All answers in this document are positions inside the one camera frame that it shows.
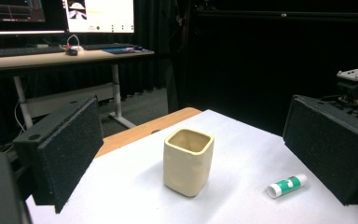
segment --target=keyboard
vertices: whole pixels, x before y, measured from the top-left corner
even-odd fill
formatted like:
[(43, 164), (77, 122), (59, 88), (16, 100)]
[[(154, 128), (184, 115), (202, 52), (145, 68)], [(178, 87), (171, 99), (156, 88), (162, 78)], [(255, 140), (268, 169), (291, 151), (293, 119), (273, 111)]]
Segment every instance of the keyboard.
[(94, 45), (82, 45), (85, 50), (96, 50), (96, 49), (124, 49), (124, 48), (132, 48), (134, 45), (132, 44), (94, 44)]
[(60, 52), (65, 52), (65, 49), (62, 49), (60, 47), (0, 49), (0, 57), (60, 53)]

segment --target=wooden table edge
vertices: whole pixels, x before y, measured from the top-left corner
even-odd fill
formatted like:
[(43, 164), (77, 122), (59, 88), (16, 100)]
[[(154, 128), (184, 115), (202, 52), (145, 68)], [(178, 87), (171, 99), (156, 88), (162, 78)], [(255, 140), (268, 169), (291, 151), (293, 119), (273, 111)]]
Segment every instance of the wooden table edge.
[(173, 126), (173, 124), (191, 118), (199, 113), (201, 113), (201, 111), (196, 108), (186, 107), (161, 118), (153, 119), (144, 124), (135, 126), (126, 131), (107, 136), (103, 139), (103, 145), (95, 157), (100, 157), (117, 148), (124, 147), (127, 144), (144, 138), (155, 131)]

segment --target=beige cup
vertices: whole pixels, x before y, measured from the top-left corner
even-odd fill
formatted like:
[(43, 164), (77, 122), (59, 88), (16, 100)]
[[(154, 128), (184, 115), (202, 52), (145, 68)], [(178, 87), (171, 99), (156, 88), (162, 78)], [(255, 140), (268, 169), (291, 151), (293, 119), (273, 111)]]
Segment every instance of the beige cup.
[(214, 138), (190, 129), (179, 129), (164, 142), (164, 184), (185, 196), (200, 193), (211, 170)]

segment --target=desk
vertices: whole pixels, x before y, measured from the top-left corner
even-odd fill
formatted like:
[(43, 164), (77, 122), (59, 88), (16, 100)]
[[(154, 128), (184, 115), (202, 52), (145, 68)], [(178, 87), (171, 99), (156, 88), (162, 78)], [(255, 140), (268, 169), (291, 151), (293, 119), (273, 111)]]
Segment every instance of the desk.
[[(27, 128), (33, 125), (32, 118), (45, 115), (58, 108), (63, 103), (69, 102), (71, 99), (80, 97), (87, 94), (97, 94), (99, 99), (105, 98), (103, 95), (110, 95), (115, 98), (115, 112), (110, 116), (122, 123), (126, 127), (134, 127), (135, 125), (124, 119), (121, 115), (121, 101), (120, 101), (120, 88), (118, 81), (117, 62), (127, 58), (135, 58), (139, 56), (152, 55), (153, 51), (145, 51), (129, 54), (112, 54), (103, 50), (82, 50), (77, 56), (68, 56), (65, 53), (51, 53), (39, 55), (27, 55), (18, 57), (2, 57), (0, 58), (0, 69), (11, 69), (10, 71), (15, 74), (13, 76), (16, 85), (17, 94), (21, 106), (21, 112), (25, 120)], [(24, 96), (23, 87), (21, 85), (20, 75), (35, 71), (35, 69), (50, 69), (54, 70), (58, 67), (66, 66), (79, 66), (80, 64), (93, 64), (93, 63), (110, 63), (112, 64), (112, 83), (102, 85), (100, 88), (89, 88), (85, 91), (72, 91), (67, 94), (55, 94), (53, 97), (40, 97), (27, 101)]]
[[(60, 214), (30, 197), (33, 222), (358, 224), (358, 205), (342, 205), (280, 136), (211, 110), (195, 114), (94, 159)], [(162, 181), (163, 141), (184, 127), (215, 137), (208, 182), (193, 198)], [(277, 199), (267, 195), (269, 184), (296, 174), (309, 184)]]

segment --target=computer screen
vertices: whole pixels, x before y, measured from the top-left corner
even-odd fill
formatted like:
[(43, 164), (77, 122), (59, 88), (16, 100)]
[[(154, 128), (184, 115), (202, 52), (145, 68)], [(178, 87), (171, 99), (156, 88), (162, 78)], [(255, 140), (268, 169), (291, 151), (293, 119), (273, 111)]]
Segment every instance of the computer screen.
[(58, 34), (65, 30), (61, 0), (0, 0), (0, 35)]
[(132, 0), (62, 0), (70, 33), (134, 33)]

